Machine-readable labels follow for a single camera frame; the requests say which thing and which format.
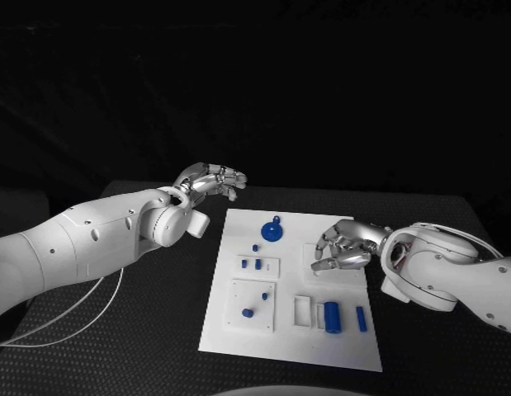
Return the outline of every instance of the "dark curtain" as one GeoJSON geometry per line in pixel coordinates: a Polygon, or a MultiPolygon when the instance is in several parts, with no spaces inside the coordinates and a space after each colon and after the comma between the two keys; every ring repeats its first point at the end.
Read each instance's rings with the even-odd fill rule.
{"type": "Polygon", "coordinates": [[[511,3],[177,3],[4,12],[0,186],[57,213],[205,161],[456,194],[511,254],[511,3]]]}

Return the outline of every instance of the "robotic hand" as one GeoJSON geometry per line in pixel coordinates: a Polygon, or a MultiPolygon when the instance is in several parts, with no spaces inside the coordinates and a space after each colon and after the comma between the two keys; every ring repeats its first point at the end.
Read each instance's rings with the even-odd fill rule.
{"type": "Polygon", "coordinates": [[[403,302],[452,311],[461,301],[487,324],[511,332],[511,257],[477,237],[436,224],[393,232],[344,219],[317,244],[314,271],[358,269],[380,256],[383,291],[403,302]],[[494,256],[484,260],[472,243],[494,256]],[[327,246],[331,258],[319,260],[327,246]]]}
{"type": "Polygon", "coordinates": [[[194,207],[205,195],[236,200],[233,187],[246,182],[234,169],[197,163],[172,187],[86,202],[0,238],[0,314],[45,291],[110,275],[187,231],[201,238],[208,217],[194,207]]]}

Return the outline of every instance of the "table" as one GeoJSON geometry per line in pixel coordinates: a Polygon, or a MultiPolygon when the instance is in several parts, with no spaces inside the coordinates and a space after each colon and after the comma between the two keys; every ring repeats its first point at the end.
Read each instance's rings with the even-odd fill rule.
{"type": "MultiPolygon", "coordinates": [[[[116,181],[103,196],[167,183],[116,181]]],[[[487,239],[458,196],[423,196],[250,186],[237,202],[210,196],[198,210],[211,218],[203,239],[187,235],[126,269],[117,299],[76,338],[0,353],[0,395],[210,395],[265,384],[315,385],[368,394],[511,394],[511,334],[488,326],[459,304],[452,313],[404,304],[380,291],[379,260],[366,269],[384,373],[198,352],[201,326],[227,208],[348,215],[394,229],[417,221],[487,239]]],[[[73,333],[102,310],[119,274],[76,311],[29,343],[73,333]]],[[[92,287],[41,295],[18,332],[54,318],[92,287]]]]}

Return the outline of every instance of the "textured tabletop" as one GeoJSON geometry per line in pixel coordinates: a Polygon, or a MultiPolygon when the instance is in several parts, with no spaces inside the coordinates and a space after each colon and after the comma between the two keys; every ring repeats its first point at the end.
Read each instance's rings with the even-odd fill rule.
{"type": "MultiPolygon", "coordinates": [[[[161,185],[117,181],[103,196],[161,185]]],[[[203,239],[187,235],[130,265],[96,324],[55,346],[4,350],[0,395],[210,395],[263,384],[368,394],[511,394],[511,334],[490,327],[462,304],[439,313],[384,295],[379,260],[366,274],[384,373],[198,352],[227,208],[348,215],[394,229],[435,222],[487,238],[468,203],[455,196],[253,186],[233,203],[211,196],[198,207],[211,218],[203,239]]],[[[57,340],[84,326],[106,305],[117,277],[106,278],[83,305],[29,343],[57,340]]],[[[54,318],[92,285],[40,296],[18,332],[54,318]]]]}

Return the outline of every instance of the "white board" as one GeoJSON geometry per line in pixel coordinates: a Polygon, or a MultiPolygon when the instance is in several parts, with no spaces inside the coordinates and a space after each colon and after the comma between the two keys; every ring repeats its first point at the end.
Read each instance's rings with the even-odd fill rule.
{"type": "MultiPolygon", "coordinates": [[[[309,280],[308,273],[305,278],[305,272],[309,271],[309,264],[314,261],[309,254],[311,248],[305,245],[317,243],[324,231],[341,219],[348,219],[348,217],[260,210],[229,210],[200,351],[351,369],[383,370],[364,270],[354,274],[348,272],[350,275],[340,273],[340,275],[351,277],[350,287],[342,287],[340,283],[327,281],[328,277],[324,278],[324,284],[321,284],[321,281],[309,280]],[[283,237],[272,243],[262,237],[262,226],[273,220],[276,215],[282,219],[283,237]],[[253,252],[252,249],[254,244],[259,245],[257,252],[253,252]],[[279,259],[279,278],[257,279],[250,271],[242,273],[237,270],[237,267],[242,269],[242,260],[237,263],[240,256],[279,259]],[[229,322],[231,322],[231,320],[227,320],[230,315],[234,315],[239,319],[240,308],[246,305],[244,300],[242,303],[233,300],[237,295],[237,290],[231,289],[237,287],[237,285],[233,285],[234,280],[275,284],[273,296],[269,296],[269,298],[273,298],[275,312],[270,332],[266,331],[267,324],[265,324],[265,328],[260,324],[267,321],[265,317],[250,322],[256,318],[256,311],[253,318],[243,318],[242,326],[229,325],[229,322]],[[317,320],[317,312],[322,312],[324,307],[317,305],[328,301],[338,302],[341,307],[342,332],[340,334],[329,334],[325,330],[317,328],[317,326],[324,326],[321,318],[317,320]],[[295,309],[298,308],[302,312],[304,307],[306,314],[306,307],[309,306],[311,326],[296,326],[295,309]],[[358,330],[357,306],[361,306],[366,311],[367,332],[358,330]]],[[[327,275],[327,271],[317,277],[317,280],[324,275],[327,275]]],[[[243,298],[250,299],[249,301],[259,301],[260,290],[252,291],[249,289],[252,284],[247,283],[247,285],[250,286],[239,289],[240,293],[247,296],[243,298]]],[[[306,324],[308,318],[302,317],[299,323],[306,324]]]]}

